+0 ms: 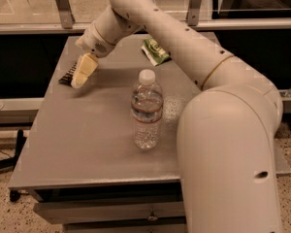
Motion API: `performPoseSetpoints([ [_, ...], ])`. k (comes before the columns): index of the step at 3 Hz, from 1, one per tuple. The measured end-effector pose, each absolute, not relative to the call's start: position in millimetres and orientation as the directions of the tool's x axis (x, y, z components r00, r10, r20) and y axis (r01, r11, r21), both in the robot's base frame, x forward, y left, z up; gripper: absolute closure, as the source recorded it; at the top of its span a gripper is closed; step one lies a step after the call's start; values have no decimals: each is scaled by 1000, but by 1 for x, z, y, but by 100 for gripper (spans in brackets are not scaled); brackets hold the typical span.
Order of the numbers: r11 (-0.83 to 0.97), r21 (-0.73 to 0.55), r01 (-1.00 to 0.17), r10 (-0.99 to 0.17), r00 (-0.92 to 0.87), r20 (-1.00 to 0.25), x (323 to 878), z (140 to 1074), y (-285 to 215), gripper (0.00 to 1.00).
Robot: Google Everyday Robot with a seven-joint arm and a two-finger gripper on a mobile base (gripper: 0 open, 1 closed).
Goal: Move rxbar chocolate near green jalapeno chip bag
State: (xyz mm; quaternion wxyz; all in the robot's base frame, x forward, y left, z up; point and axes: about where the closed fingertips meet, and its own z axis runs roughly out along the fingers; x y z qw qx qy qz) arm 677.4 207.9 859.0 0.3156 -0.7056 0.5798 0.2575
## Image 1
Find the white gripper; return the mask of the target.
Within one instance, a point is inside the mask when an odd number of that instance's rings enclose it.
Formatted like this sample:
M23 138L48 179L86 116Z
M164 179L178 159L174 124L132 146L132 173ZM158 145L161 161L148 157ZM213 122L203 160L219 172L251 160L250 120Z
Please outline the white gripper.
M76 46L89 52L79 57L71 81L71 86L73 88L81 88L98 67L98 58L109 55L113 51L114 45L108 43L99 34L95 24L91 23L84 33L76 40Z

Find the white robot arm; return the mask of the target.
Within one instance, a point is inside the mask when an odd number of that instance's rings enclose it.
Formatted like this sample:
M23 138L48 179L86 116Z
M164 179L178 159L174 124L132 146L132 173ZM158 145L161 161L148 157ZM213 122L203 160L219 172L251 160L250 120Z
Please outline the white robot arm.
M283 105L275 85L154 0L109 1L78 47L105 57L122 38L144 29L201 90L178 122L188 232L282 233L275 132Z

